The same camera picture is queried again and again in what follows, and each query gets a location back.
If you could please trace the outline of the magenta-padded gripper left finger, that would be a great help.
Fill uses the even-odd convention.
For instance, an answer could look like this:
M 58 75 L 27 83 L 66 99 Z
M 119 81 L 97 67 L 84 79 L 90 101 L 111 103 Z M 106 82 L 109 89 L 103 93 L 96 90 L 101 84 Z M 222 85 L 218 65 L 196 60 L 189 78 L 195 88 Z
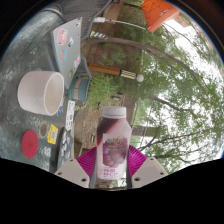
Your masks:
M 95 189 L 100 182 L 96 165 L 96 148 L 92 148 L 77 159 L 67 160 L 55 175 L 83 188 Z

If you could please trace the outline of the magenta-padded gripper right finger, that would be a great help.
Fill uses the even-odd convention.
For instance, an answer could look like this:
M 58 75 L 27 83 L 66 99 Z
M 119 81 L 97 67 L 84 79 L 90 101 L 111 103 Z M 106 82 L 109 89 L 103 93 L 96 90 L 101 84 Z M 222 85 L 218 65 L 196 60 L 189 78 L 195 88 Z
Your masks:
M 129 146 L 126 171 L 128 189 L 143 187 L 167 175 L 155 157 L 146 157 L 135 147 Z

